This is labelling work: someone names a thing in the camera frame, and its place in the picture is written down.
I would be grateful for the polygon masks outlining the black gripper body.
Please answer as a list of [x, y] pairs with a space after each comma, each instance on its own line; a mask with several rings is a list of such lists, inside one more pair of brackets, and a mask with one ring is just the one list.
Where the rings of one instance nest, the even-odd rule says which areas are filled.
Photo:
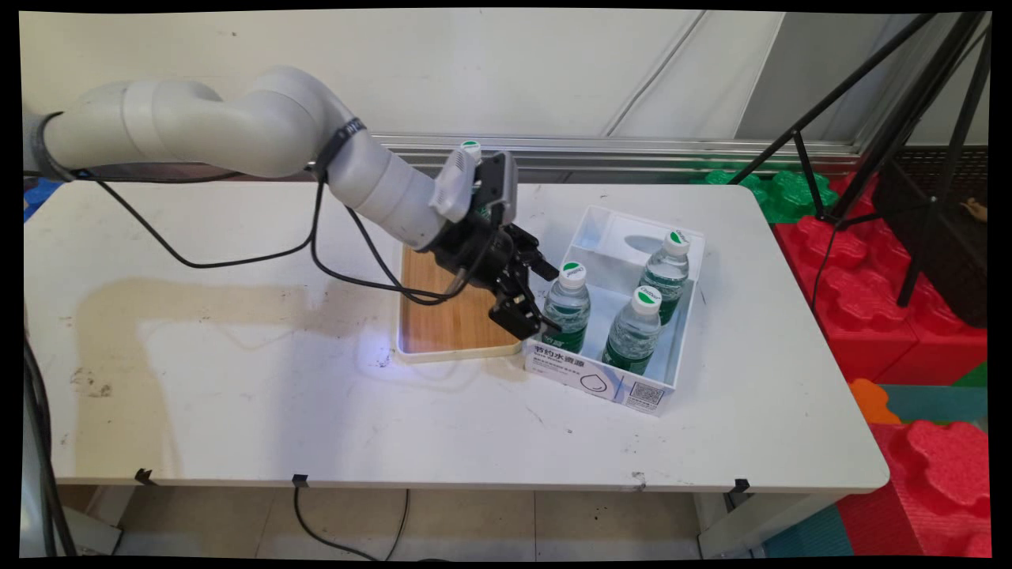
[[446, 296], [463, 284], [496, 291], [529, 288], [514, 280], [514, 226], [495, 229], [487, 220], [467, 217], [448, 224], [431, 242], [436, 264], [453, 275]]

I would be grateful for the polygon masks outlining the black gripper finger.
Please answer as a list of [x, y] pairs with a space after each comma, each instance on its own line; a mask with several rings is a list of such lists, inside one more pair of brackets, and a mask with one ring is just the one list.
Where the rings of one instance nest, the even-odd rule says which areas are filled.
[[518, 340], [561, 332], [560, 325], [538, 309], [534, 294], [527, 288], [496, 291], [490, 320]]
[[529, 274], [534, 273], [544, 281], [559, 277], [559, 269], [543, 256], [538, 238], [517, 224], [514, 226], [514, 280], [518, 284], [528, 284]]

